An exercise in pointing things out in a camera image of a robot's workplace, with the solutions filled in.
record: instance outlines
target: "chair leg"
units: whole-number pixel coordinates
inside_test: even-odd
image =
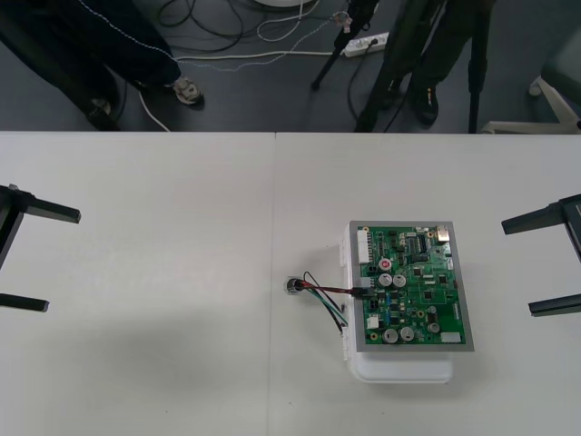
[[[504,123],[493,121],[486,124],[483,134],[581,134],[576,123]]]
[[[538,84],[538,86],[540,87],[541,91],[547,98],[548,103],[551,105],[551,108],[553,109],[553,112],[555,113],[556,118],[559,120],[560,123],[572,123],[572,122],[576,123],[577,121],[579,121],[579,117],[577,116],[575,111],[571,109],[571,106],[567,104],[565,99],[553,86],[545,82],[540,77],[538,77],[535,80],[535,82],[533,82],[531,88],[535,84]]]

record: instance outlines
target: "circuit board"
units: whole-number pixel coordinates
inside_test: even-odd
[[[361,284],[372,290],[367,344],[466,343],[446,226],[358,227],[358,243]]]

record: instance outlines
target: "tripod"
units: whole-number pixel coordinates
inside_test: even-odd
[[[490,25],[490,7],[487,0],[465,0],[478,1],[480,6],[475,15],[474,34],[472,37],[472,58],[468,67],[468,89],[470,91],[470,122],[468,132],[476,133],[478,121],[478,105],[480,93],[484,86],[487,71],[487,40]],[[355,132],[372,132],[378,119],[379,110],[382,108],[386,97],[389,94],[391,82],[396,79],[397,67],[401,63],[403,56],[411,46],[416,37],[416,30],[419,23],[425,20],[425,13],[430,4],[443,5],[445,0],[408,0],[400,9],[394,30],[390,33],[388,43],[385,47],[384,61],[379,71],[378,78],[373,85],[369,100],[361,112]],[[335,60],[340,56],[340,51],[345,48],[349,41],[357,35],[361,28],[369,22],[373,16],[377,1],[352,0],[349,13],[353,10],[353,30],[351,34],[340,33],[335,40],[335,51],[331,58],[324,65],[319,76],[312,83],[311,88],[319,89],[320,81],[330,70]]]

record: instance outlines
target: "electrolytic capacitor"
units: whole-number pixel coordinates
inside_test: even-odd
[[[384,331],[382,337],[386,343],[396,343],[398,341],[398,332],[395,329],[387,329]]]
[[[378,278],[378,283],[384,288],[387,288],[388,286],[391,286],[391,284],[393,283],[393,279],[389,274],[382,274]]]
[[[393,285],[396,288],[403,288],[407,282],[408,280],[406,279],[406,277],[401,274],[396,274],[393,276]]]

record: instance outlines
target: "electrical cord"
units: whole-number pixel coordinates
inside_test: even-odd
[[[319,5],[319,3],[320,3],[320,0],[317,0],[315,2],[315,4],[312,6],[312,8],[309,9],[308,12],[302,13],[302,10],[303,10],[304,4],[305,4],[305,0],[300,0],[300,8],[299,8],[299,14],[298,15],[295,15],[295,16],[287,16],[286,18],[278,18],[276,20],[263,21],[257,27],[257,29],[256,29],[256,35],[262,41],[265,41],[267,43],[277,43],[279,41],[282,41],[283,39],[288,38],[289,36],[291,36],[294,33],[295,30],[297,30],[299,28],[300,21],[302,20],[302,18],[305,17],[305,16],[307,16],[307,15],[309,15],[310,13],[312,13],[317,8],[317,6]],[[289,32],[287,32],[283,36],[280,36],[278,38],[266,38],[266,37],[264,37],[264,36],[261,35],[261,28],[264,25],[269,25],[269,24],[272,24],[272,23],[283,23],[283,22],[292,21],[292,20],[297,20],[297,23],[292,27],[292,29]]]
[[[357,78],[357,74],[359,74],[359,71],[361,71],[361,68],[363,67],[363,63],[365,62],[365,58],[367,57],[369,50],[371,49],[371,47],[373,45],[377,44],[378,42],[379,41],[377,39],[371,40],[371,42],[369,43],[369,45],[365,49],[365,52],[363,53],[361,60],[359,61],[359,65],[357,65],[357,68],[353,72],[353,75],[351,76],[351,78],[349,80],[349,84],[347,85],[347,106],[349,107],[349,112],[351,113],[351,116],[353,116],[355,121],[357,121],[359,116],[357,115],[357,112],[355,111],[355,107],[353,106],[353,100],[351,98],[351,88],[353,87],[353,83],[355,82],[355,79]]]

